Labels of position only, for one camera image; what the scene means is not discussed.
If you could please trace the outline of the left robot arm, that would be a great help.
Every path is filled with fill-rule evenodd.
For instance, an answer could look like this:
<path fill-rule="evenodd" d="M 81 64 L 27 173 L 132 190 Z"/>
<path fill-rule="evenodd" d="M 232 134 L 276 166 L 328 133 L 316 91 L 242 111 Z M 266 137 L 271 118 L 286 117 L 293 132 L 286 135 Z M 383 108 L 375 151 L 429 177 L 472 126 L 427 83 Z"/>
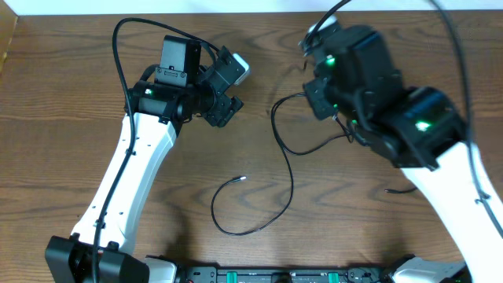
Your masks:
<path fill-rule="evenodd" d="M 181 127 L 194 115 L 224 127 L 242 101 L 226 96 L 249 74 L 249 64 L 221 48 L 209 66 L 200 40 L 165 36 L 159 64 L 129 90 L 119 141 L 98 191 L 70 237 L 53 236 L 45 259 L 56 282 L 176 282 L 175 263 L 133 256 L 149 191 Z"/>

